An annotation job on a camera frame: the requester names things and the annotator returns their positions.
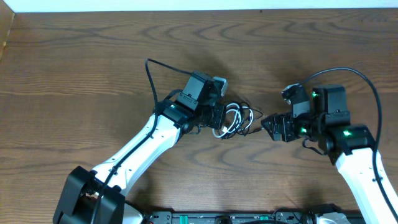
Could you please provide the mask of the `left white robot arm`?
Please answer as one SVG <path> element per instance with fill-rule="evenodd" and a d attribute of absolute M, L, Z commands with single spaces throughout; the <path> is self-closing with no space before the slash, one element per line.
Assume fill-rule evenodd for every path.
<path fill-rule="evenodd" d="M 226 107 L 220 103 L 228 81 L 194 71 L 182 90 L 158 102 L 143 129 L 115 155 L 92 170 L 68 175 L 54 223 L 142 223 L 144 215 L 126 202 L 140 176 L 194 127 L 219 129 Z"/>

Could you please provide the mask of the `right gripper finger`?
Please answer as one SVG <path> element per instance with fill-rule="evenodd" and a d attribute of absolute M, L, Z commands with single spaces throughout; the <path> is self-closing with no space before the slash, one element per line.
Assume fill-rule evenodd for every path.
<path fill-rule="evenodd" d="M 269 116 L 267 116 L 266 118 L 261 120 L 261 125 L 263 128 L 271 128 L 273 127 L 277 121 L 275 120 L 276 117 L 278 116 L 277 113 L 271 114 Z"/>
<path fill-rule="evenodd" d="M 265 124 L 264 129 L 267 131 L 273 141 L 280 140 L 280 133 L 277 129 L 277 126 L 275 126 L 274 124 Z"/>

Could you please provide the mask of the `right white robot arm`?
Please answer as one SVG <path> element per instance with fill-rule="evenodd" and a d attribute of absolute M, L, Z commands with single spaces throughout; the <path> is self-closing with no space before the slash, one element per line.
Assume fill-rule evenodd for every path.
<path fill-rule="evenodd" d="M 273 141 L 317 142 L 348 184 L 366 223 L 396 223 L 397 194 L 384 170 L 370 130 L 351 124 L 342 85 L 318 85 L 307 95 L 301 84 L 289 85 L 282 97 L 292 109 L 261 121 Z"/>

